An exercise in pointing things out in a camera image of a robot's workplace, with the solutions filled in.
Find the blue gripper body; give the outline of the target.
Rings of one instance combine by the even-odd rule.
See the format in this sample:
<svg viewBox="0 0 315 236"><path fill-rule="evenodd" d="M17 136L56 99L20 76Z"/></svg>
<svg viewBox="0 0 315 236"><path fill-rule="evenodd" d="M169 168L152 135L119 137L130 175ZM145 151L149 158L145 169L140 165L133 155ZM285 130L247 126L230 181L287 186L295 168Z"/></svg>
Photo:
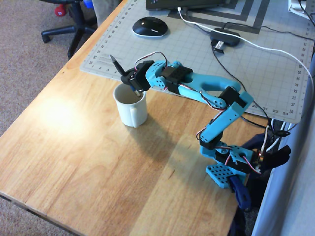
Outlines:
<svg viewBox="0 0 315 236"><path fill-rule="evenodd" d="M147 70L145 76L151 88L166 88L165 78L161 76L162 71L166 66L166 62L158 60L154 62Z"/></svg>

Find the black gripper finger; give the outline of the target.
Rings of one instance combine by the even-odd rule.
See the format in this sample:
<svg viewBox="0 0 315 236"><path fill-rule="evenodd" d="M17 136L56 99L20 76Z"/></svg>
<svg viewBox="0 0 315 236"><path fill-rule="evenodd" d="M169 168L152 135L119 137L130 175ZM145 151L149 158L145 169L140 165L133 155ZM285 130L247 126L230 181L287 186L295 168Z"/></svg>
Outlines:
<svg viewBox="0 0 315 236"><path fill-rule="evenodd" d="M154 64L154 61L153 60L145 60L139 64L136 65L136 70L137 71L141 71L141 70L144 70L144 71L147 71L148 68Z"/></svg>
<svg viewBox="0 0 315 236"><path fill-rule="evenodd" d="M121 81L130 86L132 90L149 90L149 82L145 77L145 72L129 70L124 76L121 76Z"/></svg>

